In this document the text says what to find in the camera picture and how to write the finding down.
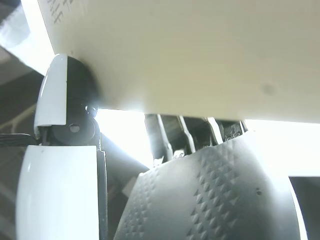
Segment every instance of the textured palm pad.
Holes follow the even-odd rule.
[[[289,179],[251,134],[141,174],[115,240],[299,240]]]

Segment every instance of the bright light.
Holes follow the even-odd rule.
[[[145,114],[136,111],[99,109],[95,117],[101,133],[128,155],[153,167],[153,155],[145,125]]]
[[[289,176],[320,176],[320,124],[246,120],[267,160]]]

